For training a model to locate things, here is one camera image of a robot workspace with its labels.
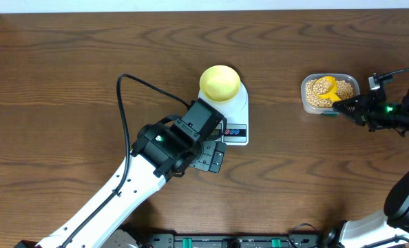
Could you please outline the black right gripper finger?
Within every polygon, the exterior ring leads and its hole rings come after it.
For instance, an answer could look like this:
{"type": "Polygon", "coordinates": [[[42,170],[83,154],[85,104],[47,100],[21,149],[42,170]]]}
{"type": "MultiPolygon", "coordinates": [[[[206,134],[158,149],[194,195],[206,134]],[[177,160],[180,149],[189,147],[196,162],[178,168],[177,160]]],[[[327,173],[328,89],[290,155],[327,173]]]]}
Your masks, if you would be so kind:
{"type": "Polygon", "coordinates": [[[361,101],[364,95],[357,95],[349,99],[337,101],[333,103],[333,109],[335,111],[355,111],[362,110],[361,101]]]}
{"type": "Polygon", "coordinates": [[[345,116],[349,121],[352,121],[354,124],[358,126],[365,126],[365,119],[362,118],[362,115],[356,113],[355,111],[340,111],[335,110],[338,114],[345,116]]]}

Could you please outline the yellow plastic scoop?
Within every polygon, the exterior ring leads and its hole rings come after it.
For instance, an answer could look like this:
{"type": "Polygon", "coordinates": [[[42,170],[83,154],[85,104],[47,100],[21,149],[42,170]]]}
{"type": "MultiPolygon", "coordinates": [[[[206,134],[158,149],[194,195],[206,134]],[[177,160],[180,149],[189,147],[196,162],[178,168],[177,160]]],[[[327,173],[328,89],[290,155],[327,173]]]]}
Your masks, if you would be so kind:
{"type": "Polygon", "coordinates": [[[323,76],[316,80],[313,84],[313,93],[319,99],[328,99],[332,103],[338,102],[341,99],[337,95],[337,81],[332,76],[323,76]]]}

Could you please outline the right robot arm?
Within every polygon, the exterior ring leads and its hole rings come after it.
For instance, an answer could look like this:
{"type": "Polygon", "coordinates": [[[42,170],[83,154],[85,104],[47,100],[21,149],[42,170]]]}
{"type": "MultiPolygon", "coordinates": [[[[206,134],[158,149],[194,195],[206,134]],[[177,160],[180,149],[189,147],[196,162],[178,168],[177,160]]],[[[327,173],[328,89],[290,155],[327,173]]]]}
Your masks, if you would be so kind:
{"type": "MultiPolygon", "coordinates": [[[[392,73],[369,78],[370,91],[333,104],[336,112],[370,132],[409,132],[409,88],[400,103],[388,103],[385,84],[392,73]]],[[[323,237],[320,247],[405,247],[409,244],[409,171],[390,190],[384,208],[360,220],[343,221],[323,237]]]]}

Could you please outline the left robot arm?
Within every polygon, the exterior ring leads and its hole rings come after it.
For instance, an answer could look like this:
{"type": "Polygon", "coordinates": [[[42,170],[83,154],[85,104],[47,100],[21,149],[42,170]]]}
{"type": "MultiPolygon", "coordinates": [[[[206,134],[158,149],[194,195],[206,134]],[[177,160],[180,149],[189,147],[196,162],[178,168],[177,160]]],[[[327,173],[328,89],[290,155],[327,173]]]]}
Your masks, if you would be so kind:
{"type": "Polygon", "coordinates": [[[355,128],[342,118],[297,110],[254,109],[247,146],[230,147],[218,174],[188,169],[182,178],[132,165],[120,194],[58,230],[59,242],[92,247],[106,229],[125,223],[144,231],[245,234],[286,231],[298,222],[320,227],[359,213],[364,186],[355,128]]]}

